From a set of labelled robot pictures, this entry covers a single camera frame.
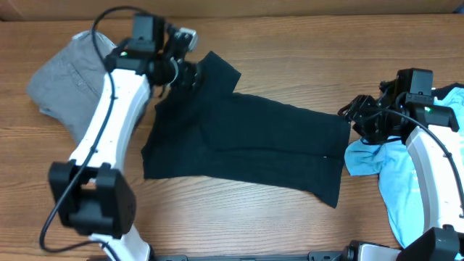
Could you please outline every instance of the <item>black cable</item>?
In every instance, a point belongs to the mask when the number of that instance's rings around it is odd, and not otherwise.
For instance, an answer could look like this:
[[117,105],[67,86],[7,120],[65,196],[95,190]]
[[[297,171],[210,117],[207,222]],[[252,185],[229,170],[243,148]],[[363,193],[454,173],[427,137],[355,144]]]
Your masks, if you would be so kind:
[[397,98],[394,100],[394,105],[396,109],[399,109],[399,102],[408,94],[407,91],[403,91],[402,93],[398,94]]
[[116,100],[116,97],[115,97],[115,81],[114,81],[114,79],[113,79],[113,77],[111,75],[111,72],[109,72],[108,69],[106,68],[105,63],[104,63],[103,55],[100,52],[99,47],[97,46],[97,43],[96,43],[96,26],[99,24],[99,22],[106,15],[108,15],[109,13],[115,12],[115,11],[119,11],[119,10],[133,10],[133,11],[136,11],[136,12],[148,14],[147,11],[145,11],[143,9],[140,9],[138,7],[122,6],[122,7],[113,7],[113,8],[110,8],[110,9],[104,11],[94,20],[94,23],[93,23],[93,25],[91,27],[92,44],[94,45],[95,52],[96,52],[97,56],[99,57],[100,62],[104,65],[105,70],[108,72],[108,78],[109,78],[109,81],[111,82],[110,102],[109,102],[107,114],[106,114],[106,116],[105,116],[105,118],[103,120],[103,123],[101,124],[99,132],[96,135],[95,141],[92,144],[92,146],[90,148],[90,151],[87,154],[87,157],[84,159],[82,165],[79,167],[79,170],[74,175],[74,178],[72,178],[70,184],[67,186],[67,188],[65,189],[65,191],[63,192],[61,197],[57,200],[57,203],[55,204],[54,208],[51,210],[50,215],[47,217],[46,222],[43,225],[43,228],[42,228],[42,231],[41,231],[41,234],[39,236],[38,241],[39,241],[39,244],[40,244],[42,250],[44,250],[46,252],[60,253],[60,252],[65,252],[65,251],[68,251],[68,250],[71,250],[71,249],[76,249],[78,247],[83,247],[83,246],[86,246],[86,245],[89,245],[89,244],[101,244],[102,248],[108,249],[108,251],[110,252],[110,254],[112,255],[114,260],[117,260],[117,261],[120,260],[120,258],[116,255],[116,252],[114,251],[114,249],[112,249],[111,246],[107,242],[102,241],[102,240],[84,241],[84,242],[81,242],[81,243],[78,243],[78,244],[63,247],[61,249],[50,249],[45,245],[46,232],[49,229],[49,227],[51,225],[51,222],[53,221],[53,218],[58,213],[59,208],[62,206],[62,204],[66,200],[66,198],[69,196],[70,192],[75,188],[77,182],[79,181],[80,175],[85,170],[85,168],[88,165],[88,163],[90,162],[92,156],[94,155],[94,153],[97,152],[96,146],[98,145],[98,143],[100,141],[100,138],[103,135],[104,129],[107,126],[109,116],[111,115],[111,111],[112,111],[113,105],[114,105],[115,100]]
[[402,117],[402,118],[404,118],[406,120],[409,120],[410,122],[414,123],[415,125],[419,126],[420,128],[422,128],[425,132],[427,132],[428,135],[430,135],[430,137],[432,137],[433,140],[435,140],[435,142],[438,144],[440,149],[442,149],[442,151],[444,152],[444,156],[448,158],[448,161],[449,161],[449,164],[451,165],[452,171],[455,174],[455,180],[456,180],[456,184],[457,184],[457,192],[459,193],[459,198],[460,198],[460,202],[461,202],[461,211],[463,211],[463,213],[460,215],[460,218],[464,218],[464,209],[463,209],[463,206],[464,206],[464,191],[463,191],[463,184],[461,183],[461,177],[459,176],[459,172],[457,171],[457,167],[456,167],[455,161],[452,158],[452,154],[448,151],[448,149],[440,141],[440,139],[437,136],[435,136],[435,134],[433,132],[431,132],[422,123],[418,122],[417,120],[414,120],[413,118],[411,118],[411,117],[409,117],[407,115],[402,114],[401,112],[397,112],[397,111],[394,111],[392,109],[383,109],[383,108],[375,108],[375,107],[374,108],[366,108],[365,110],[377,111],[377,112],[388,112],[388,113],[398,115],[398,116],[400,116],[400,117]]
[[381,115],[383,112],[376,112],[374,113],[373,115],[369,116],[369,117],[366,117],[365,119],[363,119],[364,122],[367,122],[368,120],[372,120],[372,119],[375,119],[377,116]]

